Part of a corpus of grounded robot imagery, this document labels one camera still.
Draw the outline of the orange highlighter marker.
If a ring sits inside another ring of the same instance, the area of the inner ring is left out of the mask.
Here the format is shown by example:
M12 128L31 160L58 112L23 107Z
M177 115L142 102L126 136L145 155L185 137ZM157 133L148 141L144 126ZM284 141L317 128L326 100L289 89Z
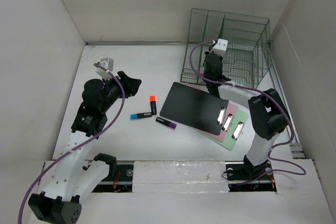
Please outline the orange highlighter marker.
M151 114L157 115L156 97L154 95L150 96L150 106L151 106Z

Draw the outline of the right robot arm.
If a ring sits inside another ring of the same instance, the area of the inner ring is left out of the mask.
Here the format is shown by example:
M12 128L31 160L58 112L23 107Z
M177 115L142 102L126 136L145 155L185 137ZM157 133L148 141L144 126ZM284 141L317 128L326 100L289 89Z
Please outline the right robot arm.
M236 85L223 75L223 57L209 52L204 59L203 77L210 94L217 98L233 101L249 110L255 131L251 147L244 156L243 164L230 170L227 179L252 180L266 170L268 152L278 135L285 130L289 116L276 89L259 93L257 89Z

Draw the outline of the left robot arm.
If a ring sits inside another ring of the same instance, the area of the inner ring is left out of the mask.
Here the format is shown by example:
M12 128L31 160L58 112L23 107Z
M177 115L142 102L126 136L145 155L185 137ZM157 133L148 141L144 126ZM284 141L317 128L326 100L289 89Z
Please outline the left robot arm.
M71 126L71 133L62 157L46 187L31 194L28 205L36 218L46 223L76 223L82 203L102 180L117 175L117 159L99 153L89 166L85 159L103 132L106 112L117 99L136 95L142 81L119 71L116 77L107 72L102 79L91 79L83 86L82 103Z

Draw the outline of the black clipboard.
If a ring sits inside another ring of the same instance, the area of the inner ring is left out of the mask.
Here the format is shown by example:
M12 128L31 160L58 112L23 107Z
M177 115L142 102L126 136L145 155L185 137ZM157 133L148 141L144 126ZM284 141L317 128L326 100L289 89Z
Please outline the black clipboard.
M220 113L227 106L228 100L173 82L160 116L213 135L220 135L223 125Z

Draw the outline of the pink clipboard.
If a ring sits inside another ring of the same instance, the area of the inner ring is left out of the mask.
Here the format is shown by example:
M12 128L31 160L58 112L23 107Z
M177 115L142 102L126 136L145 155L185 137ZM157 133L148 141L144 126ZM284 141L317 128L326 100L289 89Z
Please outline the pink clipboard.
M232 126L232 120L234 118L234 116L236 115L236 113L238 112L238 107L236 105L233 105L232 103L228 103L228 107L225 111L225 120L224 123L226 123L227 119L229 118L230 121L230 125ZM215 143L221 145L222 147L226 148L227 150L231 151L234 148L234 145L236 143L236 140L229 140L229 138L227 137L227 130L221 130L220 135L214 135L211 133L207 133L198 129L194 129L195 131L197 131L198 133L206 136L207 138L209 138L210 140L214 141Z

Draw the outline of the green clipboard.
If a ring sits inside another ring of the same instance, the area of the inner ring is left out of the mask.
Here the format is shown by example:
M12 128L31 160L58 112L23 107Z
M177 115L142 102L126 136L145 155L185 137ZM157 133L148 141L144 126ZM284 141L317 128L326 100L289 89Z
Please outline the green clipboard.
M238 139L241 137L243 133L244 126L246 125L246 122L248 120L248 114L246 111L238 109L238 112L234 116L232 120L232 126L230 125L229 118L227 119L226 123L223 124L222 130L227 130L227 137L229 140L236 140L236 143L238 142Z

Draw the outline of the metal rail bracket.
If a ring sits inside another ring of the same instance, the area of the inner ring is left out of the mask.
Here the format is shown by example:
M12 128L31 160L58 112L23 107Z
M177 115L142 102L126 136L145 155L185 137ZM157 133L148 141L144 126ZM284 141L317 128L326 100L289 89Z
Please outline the metal rail bracket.
M303 148L300 143L289 144L293 159L306 159Z

